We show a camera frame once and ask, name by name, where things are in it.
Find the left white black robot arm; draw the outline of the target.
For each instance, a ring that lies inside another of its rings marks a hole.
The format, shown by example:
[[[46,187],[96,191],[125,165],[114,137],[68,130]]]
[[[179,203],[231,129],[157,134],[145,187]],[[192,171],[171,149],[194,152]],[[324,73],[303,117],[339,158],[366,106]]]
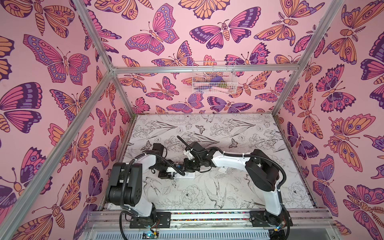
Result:
[[[174,163],[163,154],[167,150],[162,144],[134,157],[128,163],[115,163],[105,194],[105,202],[120,207],[132,217],[148,218],[156,214],[156,207],[142,196],[144,193],[143,174],[157,173],[161,179],[171,179],[168,170]]]

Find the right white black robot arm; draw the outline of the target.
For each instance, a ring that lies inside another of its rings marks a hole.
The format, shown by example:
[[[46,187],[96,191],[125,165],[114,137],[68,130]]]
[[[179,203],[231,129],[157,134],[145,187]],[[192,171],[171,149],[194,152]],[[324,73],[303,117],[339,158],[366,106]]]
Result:
[[[284,169],[270,159],[263,151],[254,150],[251,153],[228,153],[217,147],[203,148],[199,143],[193,142],[186,146],[186,156],[182,172],[199,172],[201,167],[208,168],[233,168],[247,172],[253,184],[263,191],[265,209],[269,215],[279,216],[283,211],[281,186],[286,182],[287,175]]]

